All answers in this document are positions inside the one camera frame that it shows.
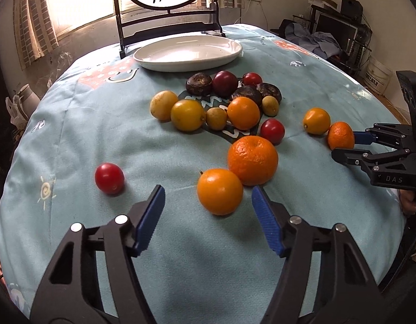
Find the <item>hand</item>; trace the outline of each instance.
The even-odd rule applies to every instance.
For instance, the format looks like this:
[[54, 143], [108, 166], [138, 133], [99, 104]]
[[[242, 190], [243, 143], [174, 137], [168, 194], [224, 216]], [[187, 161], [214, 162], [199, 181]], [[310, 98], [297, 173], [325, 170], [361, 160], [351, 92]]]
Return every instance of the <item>hand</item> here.
[[400, 190], [400, 205], [405, 215], [414, 215], [416, 213], [416, 192]]

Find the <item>red fruit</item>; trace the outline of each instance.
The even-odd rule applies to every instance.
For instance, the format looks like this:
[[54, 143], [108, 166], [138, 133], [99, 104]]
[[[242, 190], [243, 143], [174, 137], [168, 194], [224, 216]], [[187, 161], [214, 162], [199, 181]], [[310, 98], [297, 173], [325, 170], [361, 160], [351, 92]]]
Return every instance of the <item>red fruit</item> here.
[[212, 80], [212, 89], [222, 98], [229, 98], [238, 88], [238, 78], [228, 71], [218, 72]]
[[124, 173], [113, 163], [102, 163], [94, 174], [97, 187], [104, 193], [115, 195], [124, 187]]
[[273, 145], [278, 145], [286, 133], [283, 124], [277, 119], [268, 119], [261, 126], [260, 136], [270, 141]]
[[254, 85], [263, 83], [261, 76], [257, 73], [247, 73], [243, 75], [243, 84], [244, 85]]

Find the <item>white plate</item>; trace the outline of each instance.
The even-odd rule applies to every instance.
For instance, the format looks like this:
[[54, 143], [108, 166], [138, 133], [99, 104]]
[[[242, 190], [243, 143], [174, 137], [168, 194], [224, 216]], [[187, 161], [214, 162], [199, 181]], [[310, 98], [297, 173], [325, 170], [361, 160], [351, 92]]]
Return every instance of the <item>white plate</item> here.
[[156, 41], [138, 49], [133, 58], [158, 72], [195, 72], [223, 66], [237, 58], [243, 47], [213, 35], [187, 35]]

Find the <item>round table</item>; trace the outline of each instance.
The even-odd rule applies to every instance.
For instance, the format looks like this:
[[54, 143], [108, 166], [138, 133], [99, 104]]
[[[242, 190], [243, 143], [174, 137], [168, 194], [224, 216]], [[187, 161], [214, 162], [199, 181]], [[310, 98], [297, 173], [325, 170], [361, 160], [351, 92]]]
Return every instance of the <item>round table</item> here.
[[[335, 163], [325, 139], [307, 135], [301, 122], [311, 107], [326, 109], [332, 122], [348, 122], [353, 130], [397, 123], [394, 116], [352, 78], [300, 47], [249, 25], [224, 30], [242, 44], [243, 54], [222, 69], [237, 76], [257, 72], [283, 95], [277, 119], [286, 136], [277, 146], [278, 170], [266, 192], [311, 225], [347, 225], [380, 281], [405, 224], [397, 191], [373, 187], [359, 167]], [[170, 89], [185, 98], [192, 74], [138, 69], [131, 56], [138, 46], [123, 60], [119, 46], [112, 45], [75, 61], [32, 115], [0, 203], [0, 258], [9, 293], [28, 315], [43, 272], [72, 223], [104, 225], [161, 184], [163, 214], [148, 250], [134, 261], [157, 322], [258, 323], [284, 260], [265, 241], [251, 190], [245, 189], [228, 218], [208, 213], [196, 196], [199, 172], [226, 168], [230, 142], [242, 133], [184, 134], [154, 119], [153, 95]], [[389, 150], [373, 146], [374, 152]], [[104, 195], [94, 183], [94, 171], [105, 161], [124, 171], [126, 188], [118, 197]], [[319, 262], [313, 254], [302, 314], [312, 308]], [[114, 314], [102, 253], [98, 272], [105, 310]]]

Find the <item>silver screw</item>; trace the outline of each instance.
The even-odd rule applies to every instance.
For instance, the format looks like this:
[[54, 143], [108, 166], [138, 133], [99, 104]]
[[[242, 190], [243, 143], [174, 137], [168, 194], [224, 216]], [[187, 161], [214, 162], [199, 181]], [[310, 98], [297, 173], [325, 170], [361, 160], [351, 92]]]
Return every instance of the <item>silver screw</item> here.
[[73, 223], [70, 227], [70, 230], [75, 232], [75, 233], [77, 233], [81, 229], [82, 229], [82, 224], [81, 223]]
[[115, 217], [116, 224], [124, 224], [128, 220], [129, 220], [129, 218], [124, 214], [121, 214], [121, 215], [118, 215], [117, 217]]
[[292, 224], [298, 225], [298, 224], [301, 224], [302, 219], [301, 219], [301, 217], [298, 217], [297, 215], [293, 215], [289, 219], [289, 222], [291, 222]]
[[335, 225], [335, 230], [337, 230], [340, 233], [344, 233], [347, 230], [347, 228], [344, 224], [338, 223]]

